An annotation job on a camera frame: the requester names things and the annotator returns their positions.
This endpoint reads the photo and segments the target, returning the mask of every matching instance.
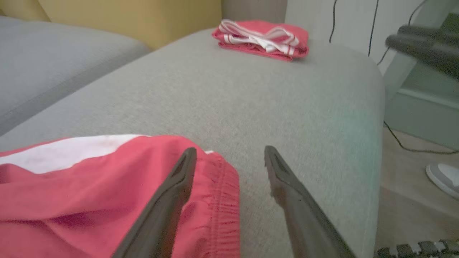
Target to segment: black object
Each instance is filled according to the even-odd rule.
[[[424,0],[422,1],[417,7],[416,9],[411,13],[411,15],[409,16],[409,20],[408,20],[408,25],[411,25],[411,19],[413,19],[413,15],[416,13],[416,11],[421,8],[421,6],[423,6],[428,0]]]
[[[265,148],[272,194],[284,209],[296,258],[355,258],[333,224],[272,146]],[[169,258],[181,209],[189,200],[196,149],[184,151],[112,258]]]
[[[331,28],[331,33],[330,33],[330,38],[328,39],[328,43],[331,43],[331,37],[333,37],[333,32],[335,31],[335,11],[336,11],[336,2],[338,0],[335,0],[333,3],[333,27]]]
[[[431,256],[438,254],[438,249],[432,241],[421,241],[418,245],[421,247],[421,254],[423,255]]]
[[[446,240],[442,239],[440,240],[440,242],[442,242],[446,247],[446,249],[443,250],[443,252],[459,254],[459,244],[457,244],[457,242],[450,240],[450,239],[446,239]]]
[[[113,258],[169,258],[182,207],[189,200],[196,149],[186,149],[137,218]]]
[[[439,155],[452,155],[452,154],[457,154],[459,153],[459,150],[457,151],[432,151],[432,150],[416,150],[416,149],[409,149],[406,148],[405,146],[402,145],[398,137],[392,132],[392,129],[389,127],[389,125],[384,121],[384,124],[387,126],[387,129],[389,129],[389,132],[391,132],[392,136],[394,139],[398,142],[398,145],[406,150],[406,151],[411,151],[411,152],[422,152],[422,153],[432,153],[432,154],[439,154]]]
[[[397,34],[415,35],[419,37],[430,38],[438,42],[459,47],[459,33],[454,31],[403,25],[398,29]]]
[[[402,26],[386,45],[459,80],[458,34],[440,29]]]
[[[398,257],[400,257],[400,258],[407,258],[407,257],[414,256],[413,250],[407,244],[398,245],[397,246],[397,253],[398,253]]]
[[[454,254],[452,253],[440,253],[438,255],[438,258],[455,258]]]
[[[389,248],[385,247],[378,250],[378,258],[395,258],[395,256],[392,256],[389,252]]]
[[[264,150],[265,165],[276,202],[285,220],[296,258],[355,258],[333,224],[272,146]]]

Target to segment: white stripe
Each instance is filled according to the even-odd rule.
[[[92,157],[115,152],[140,135],[100,135],[63,139],[0,157],[0,165],[13,164],[35,174],[70,168]]]
[[[283,27],[274,27],[266,34],[260,33],[258,31],[249,30],[247,28],[239,26],[234,21],[224,19],[222,20],[220,26],[222,26],[227,32],[232,32],[233,34],[239,34],[244,37],[248,36],[257,36],[263,39],[273,39],[281,36],[288,36],[289,38],[294,37],[292,33],[285,30]]]
[[[224,29],[224,28],[222,27],[221,24],[218,26],[218,29],[219,29],[221,32],[223,32],[223,33],[228,32],[228,31],[226,31],[226,29]]]
[[[282,45],[282,44],[276,44],[275,42],[268,40],[268,39],[262,39],[260,37],[256,36],[249,36],[247,38],[235,38],[231,35],[224,34],[223,38],[226,43],[237,45],[237,44],[244,44],[244,43],[253,43],[257,44],[258,46],[263,47],[266,50],[266,53],[271,53],[275,51],[276,49],[279,50],[280,52],[284,54],[289,53],[289,46],[288,45]]]
[[[300,41],[298,40],[297,37],[295,37],[295,39],[293,40],[293,42],[291,42],[289,45],[291,45],[291,46],[298,46],[299,43],[300,43]]]

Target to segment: gray sofa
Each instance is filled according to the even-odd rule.
[[[360,258],[373,255],[384,84],[364,54],[310,40],[291,63],[223,50],[204,30],[62,98],[0,151],[62,137],[183,135],[240,174],[241,255],[291,257],[263,150],[275,146]]]
[[[0,16],[0,135],[149,52],[109,32]]]

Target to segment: shoe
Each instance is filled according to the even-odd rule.
[[[459,200],[459,169],[442,163],[432,163],[425,171],[443,192]]]

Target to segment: folded clothing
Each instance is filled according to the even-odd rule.
[[[110,257],[189,147],[196,169],[172,257],[239,257],[236,170],[186,138],[143,135],[0,152],[0,257]]]
[[[289,24],[224,19],[212,36],[219,40],[218,45],[222,48],[288,62],[305,57],[309,52],[308,32]]]

